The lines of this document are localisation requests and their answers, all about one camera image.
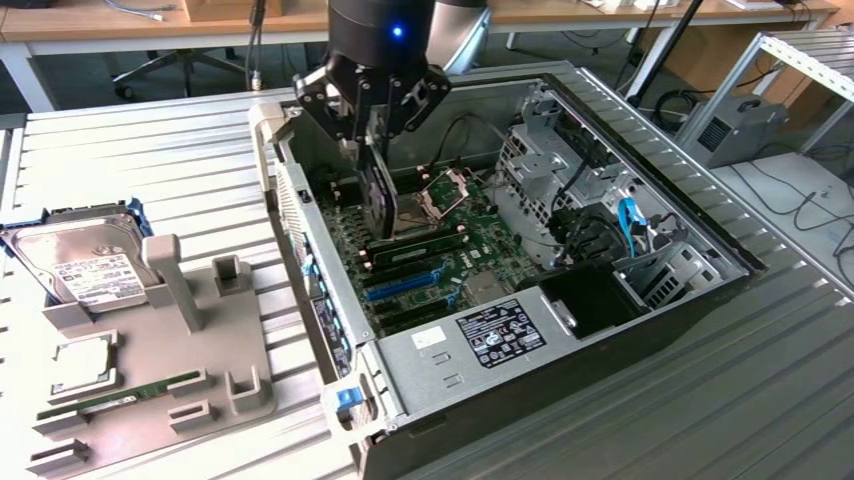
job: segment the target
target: metal grating surface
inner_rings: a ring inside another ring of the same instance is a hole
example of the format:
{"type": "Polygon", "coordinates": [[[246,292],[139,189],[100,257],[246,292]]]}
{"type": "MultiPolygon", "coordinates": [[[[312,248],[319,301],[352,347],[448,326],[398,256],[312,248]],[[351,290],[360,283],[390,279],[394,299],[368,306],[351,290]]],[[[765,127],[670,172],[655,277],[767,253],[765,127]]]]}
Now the metal grating surface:
{"type": "Polygon", "coordinates": [[[407,478],[851,478],[849,298],[602,84],[561,78],[770,269],[658,355],[407,478]]]}
{"type": "Polygon", "coordinates": [[[843,30],[763,33],[761,48],[854,102],[854,35],[843,30]]]}
{"type": "MultiPolygon", "coordinates": [[[[51,208],[69,198],[85,202],[112,191],[131,192],[146,204],[155,231],[182,238],[182,268],[207,264],[227,252],[248,261],[263,316],[276,413],[207,437],[210,441],[170,447],[77,478],[274,478],[286,471],[290,479],[356,478],[350,453],[331,441],[320,412],[320,378],[252,157],[247,109],[287,96],[278,90],[45,114],[8,139],[5,208],[51,208]]],[[[21,467],[32,451],[27,445],[39,437],[27,419],[12,426],[5,420],[23,416],[15,391],[7,389],[13,381],[7,380],[25,373],[24,350],[39,347],[33,338],[48,344],[56,333],[39,331],[47,325],[33,314],[39,290],[20,265],[5,261],[5,255],[0,262],[0,323],[8,328],[0,328],[0,418],[4,439],[23,440],[4,442],[0,456],[8,459],[0,461],[0,478],[35,478],[21,467]],[[13,346],[20,343],[27,344],[23,350],[13,346]]]]}

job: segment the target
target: robotic arm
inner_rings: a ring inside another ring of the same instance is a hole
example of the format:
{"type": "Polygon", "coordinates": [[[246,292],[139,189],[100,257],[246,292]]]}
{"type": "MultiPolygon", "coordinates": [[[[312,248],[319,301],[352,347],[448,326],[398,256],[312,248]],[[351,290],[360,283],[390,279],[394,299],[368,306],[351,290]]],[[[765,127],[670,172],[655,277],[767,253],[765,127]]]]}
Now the robotic arm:
{"type": "MultiPolygon", "coordinates": [[[[476,12],[471,32],[486,31],[484,0],[444,0],[440,6],[476,12]]],[[[304,111],[354,157],[367,223],[379,238],[392,236],[396,217],[388,142],[415,131],[451,90],[442,68],[427,60],[435,8],[435,0],[330,0],[324,65],[296,80],[304,111]]]]}

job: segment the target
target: blue pcie slot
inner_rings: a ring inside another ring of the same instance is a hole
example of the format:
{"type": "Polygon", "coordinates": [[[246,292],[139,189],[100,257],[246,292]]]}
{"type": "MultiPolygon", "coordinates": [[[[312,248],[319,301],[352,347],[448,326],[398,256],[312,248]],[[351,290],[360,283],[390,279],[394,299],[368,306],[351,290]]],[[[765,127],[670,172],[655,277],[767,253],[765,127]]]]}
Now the blue pcie slot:
{"type": "Polygon", "coordinates": [[[368,302],[372,302],[375,300],[382,300],[383,298],[388,298],[394,295],[408,292],[410,290],[415,290],[416,288],[431,287],[436,283],[439,283],[442,270],[444,270],[444,266],[436,268],[430,273],[422,273],[402,280],[398,283],[392,283],[391,285],[386,285],[384,287],[368,290],[364,294],[364,297],[368,302]]]}

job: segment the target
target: gray floor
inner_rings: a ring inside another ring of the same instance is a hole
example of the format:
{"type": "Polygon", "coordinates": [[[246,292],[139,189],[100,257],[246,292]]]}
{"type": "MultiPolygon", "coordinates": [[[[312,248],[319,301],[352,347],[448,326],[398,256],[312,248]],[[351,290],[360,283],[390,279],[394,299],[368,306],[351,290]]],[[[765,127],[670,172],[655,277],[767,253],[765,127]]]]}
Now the gray floor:
{"type": "MultiPolygon", "coordinates": [[[[623,66],[629,52],[629,44],[621,40],[625,31],[605,30],[593,37],[581,37],[574,34],[530,33],[519,38],[518,49],[508,51],[504,49],[507,35],[491,35],[487,46],[479,56],[479,65],[498,66],[521,63],[534,63],[546,60],[569,60],[575,66],[587,67],[610,85],[614,84],[617,76],[623,66]],[[583,48],[602,46],[594,53],[591,49],[583,48]]],[[[323,44],[308,46],[310,67],[319,61],[323,51],[323,44]]],[[[246,49],[238,48],[238,55],[243,55],[246,49]]],[[[224,58],[224,50],[216,50],[212,55],[224,58]]],[[[116,54],[119,67],[132,69],[147,61],[144,52],[127,52],[116,54]]],[[[53,55],[37,57],[37,63],[44,73],[47,83],[61,109],[95,107],[103,105],[118,105],[127,103],[114,93],[114,87],[107,71],[107,64],[100,54],[84,55],[53,55]]],[[[267,45],[262,49],[262,71],[268,88],[278,88],[290,85],[295,68],[286,54],[284,48],[279,45],[267,45]]],[[[627,69],[622,82],[634,73],[634,67],[627,69]]],[[[136,96],[134,101],[167,100],[183,97],[183,77],[180,68],[171,66],[152,74],[144,79],[130,82],[136,96]]],[[[194,95],[215,95],[232,93],[244,90],[244,80],[240,75],[223,72],[206,65],[196,66],[196,73],[192,77],[194,95]]],[[[655,82],[645,97],[642,107],[653,107],[661,93],[677,88],[690,88],[687,84],[670,72],[662,72],[655,78],[655,82]]],[[[27,104],[21,98],[8,73],[0,67],[0,114],[27,112],[27,104]]],[[[849,116],[837,128],[822,140],[821,145],[842,145],[845,148],[831,151],[833,155],[822,158],[827,168],[837,174],[850,171],[854,160],[847,155],[850,152],[851,131],[854,118],[849,116]]],[[[786,133],[782,140],[790,145],[798,145],[806,139],[815,125],[810,125],[802,131],[786,133]]],[[[769,154],[782,151],[769,150],[769,154]]]]}

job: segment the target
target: barcode sticker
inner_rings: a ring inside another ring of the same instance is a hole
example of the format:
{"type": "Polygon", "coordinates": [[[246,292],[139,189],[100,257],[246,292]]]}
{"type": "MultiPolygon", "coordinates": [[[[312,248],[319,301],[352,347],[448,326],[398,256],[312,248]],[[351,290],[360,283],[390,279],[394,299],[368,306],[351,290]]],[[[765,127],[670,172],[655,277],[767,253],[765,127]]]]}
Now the barcode sticker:
{"type": "Polygon", "coordinates": [[[143,282],[124,253],[60,263],[53,273],[83,306],[143,294],[143,282]]]}

